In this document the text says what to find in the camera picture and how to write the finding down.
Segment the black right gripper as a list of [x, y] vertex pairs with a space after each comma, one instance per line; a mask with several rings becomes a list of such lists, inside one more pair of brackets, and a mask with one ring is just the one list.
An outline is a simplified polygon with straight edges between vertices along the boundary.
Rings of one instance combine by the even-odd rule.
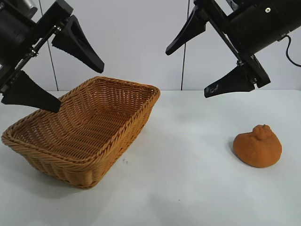
[[255, 54], [301, 25], [299, 0], [231, 0], [226, 15], [214, 0], [196, 0], [183, 28], [167, 46], [169, 56], [206, 30], [207, 19], [236, 55], [237, 66], [204, 89], [205, 98], [250, 92], [270, 83]]

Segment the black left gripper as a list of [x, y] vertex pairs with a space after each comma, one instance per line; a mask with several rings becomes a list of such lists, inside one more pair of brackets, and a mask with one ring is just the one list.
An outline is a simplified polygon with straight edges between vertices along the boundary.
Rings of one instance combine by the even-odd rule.
[[36, 7], [30, 1], [0, 2], [0, 91], [5, 105], [24, 105], [57, 113], [61, 101], [37, 85], [23, 67], [37, 56], [54, 35], [52, 46], [83, 62], [97, 73], [104, 62], [86, 39], [73, 8], [56, 0], [38, 22], [31, 20]]

